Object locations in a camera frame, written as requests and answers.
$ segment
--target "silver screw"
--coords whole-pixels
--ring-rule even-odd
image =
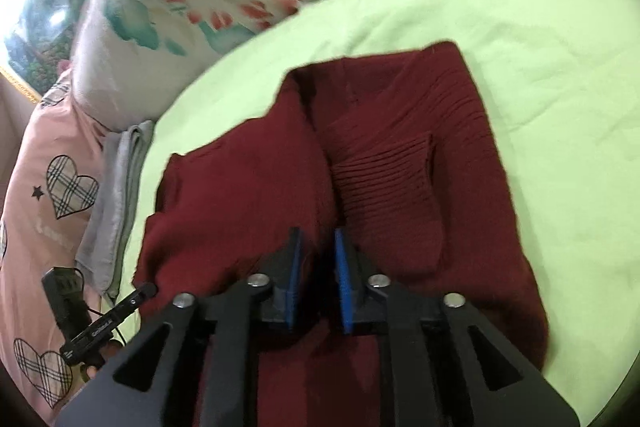
[[[178,293],[174,297],[174,306],[177,308],[188,308],[189,306],[193,306],[193,303],[196,301],[196,298],[190,293]]]
[[[391,279],[382,273],[376,273],[367,281],[372,288],[386,288],[391,284]]]
[[[465,305],[466,299],[459,293],[447,293],[444,296],[444,305],[447,308],[462,308]]]
[[[264,273],[254,273],[247,278],[246,283],[254,288],[261,288],[263,286],[267,286],[269,281],[270,279],[268,275],[265,275]]]

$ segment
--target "gray towel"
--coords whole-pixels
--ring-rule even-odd
[[[76,266],[85,282],[111,304],[120,292],[124,250],[138,204],[140,173],[153,136],[146,121],[104,141],[104,175],[89,224],[82,236]]]

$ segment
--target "bed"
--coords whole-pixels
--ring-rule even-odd
[[[131,289],[171,153],[263,115],[284,73],[299,65],[444,39],[465,56],[508,173],[550,320],[544,375],[582,425],[626,425],[637,414],[630,368],[640,345],[640,0],[323,0],[305,7],[225,55],[158,121],[120,294]],[[133,317],[125,335],[137,327]]]

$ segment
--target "red garment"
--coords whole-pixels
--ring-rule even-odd
[[[542,367],[542,302],[484,108],[451,42],[293,71],[267,116],[174,156],[158,201],[135,282],[155,281],[159,296],[143,317],[181,291],[224,290],[291,226],[315,255],[332,255],[332,229],[345,222],[392,279],[462,293]],[[260,356],[261,427],[375,426],[378,393],[373,338],[330,333],[326,320]]]

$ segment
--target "blue gripper pad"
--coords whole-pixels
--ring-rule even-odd
[[[296,306],[298,304],[298,284],[300,283],[300,258],[302,257],[302,233],[298,232],[296,245],[293,251],[291,272],[289,274],[289,286],[285,293],[284,317],[287,326],[291,330],[296,320]]]
[[[344,248],[342,230],[335,231],[335,267],[338,274],[342,327],[347,334],[353,333],[353,301],[351,300],[351,275]]]

